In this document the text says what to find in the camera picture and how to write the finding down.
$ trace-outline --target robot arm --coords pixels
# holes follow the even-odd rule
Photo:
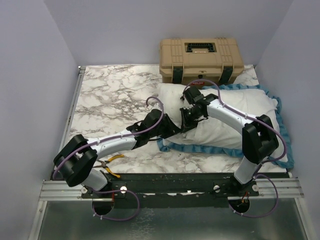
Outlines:
[[[181,128],[177,127],[167,114],[164,114],[156,127],[145,131],[155,125],[162,116],[160,110],[153,109],[147,114],[144,120],[127,127],[126,130],[120,133],[108,136],[107,138],[109,140],[107,141],[102,142],[106,137],[85,139],[81,134],[73,137],[56,156],[53,161],[54,164],[58,166],[68,155],[79,147],[92,144],[82,149],[79,152],[81,155],[75,154],[66,161],[60,169],[60,173],[70,187],[83,184],[96,191],[100,191],[108,184],[108,176],[102,171],[93,169],[93,165],[97,159],[117,152],[139,148],[147,144],[148,141],[154,137],[166,139],[178,133],[187,132],[196,128],[200,121],[211,117],[226,123],[242,134],[242,151],[244,157],[231,181],[236,189],[245,186],[252,180],[260,163],[279,146],[276,134],[273,131],[247,117],[257,118],[273,128],[270,118],[266,115],[256,117],[240,110],[237,111],[245,117],[235,114],[223,106],[217,96],[214,94],[204,96],[194,86],[185,90],[183,97],[186,98],[192,107],[180,109],[182,119]]]
[[[266,115],[257,117],[238,109],[235,109],[235,111],[243,116],[236,114],[235,111],[222,105],[216,95],[204,96],[195,87],[185,90],[183,97],[193,106],[191,109],[181,109],[182,122],[184,123],[182,127],[184,129],[195,126],[199,122],[197,119],[204,116],[205,118],[218,119],[242,135],[244,157],[233,177],[238,188],[250,182],[260,163],[267,159],[279,146],[277,136],[273,131],[250,119],[258,119],[273,128],[270,118]]]

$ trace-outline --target metal floor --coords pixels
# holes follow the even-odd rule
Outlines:
[[[268,212],[274,199],[252,199],[248,214]],[[134,209],[115,209],[127,217]],[[306,240],[294,198],[281,198],[270,216],[252,219],[229,208],[143,208],[133,220],[93,217],[91,201],[50,201],[40,240]]]

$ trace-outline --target red label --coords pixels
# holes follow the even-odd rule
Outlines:
[[[204,81],[193,82],[191,85],[205,85]]]

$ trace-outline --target marble surface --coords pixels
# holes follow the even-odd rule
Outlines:
[[[157,95],[157,84],[161,81],[158,65],[87,66],[69,138],[77,134],[105,137],[144,119],[156,104],[151,100],[146,107],[145,100]],[[254,67],[245,66],[235,83],[259,84]],[[125,158],[108,164],[115,173],[230,173],[241,161],[226,155],[160,152],[152,141],[122,153]],[[261,172],[285,172],[285,169],[267,163]]]

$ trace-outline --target toolbox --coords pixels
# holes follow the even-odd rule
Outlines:
[[[163,83],[187,85],[205,79],[218,85],[233,84],[245,69],[234,38],[163,39],[159,53]],[[210,83],[200,81],[195,85]]]

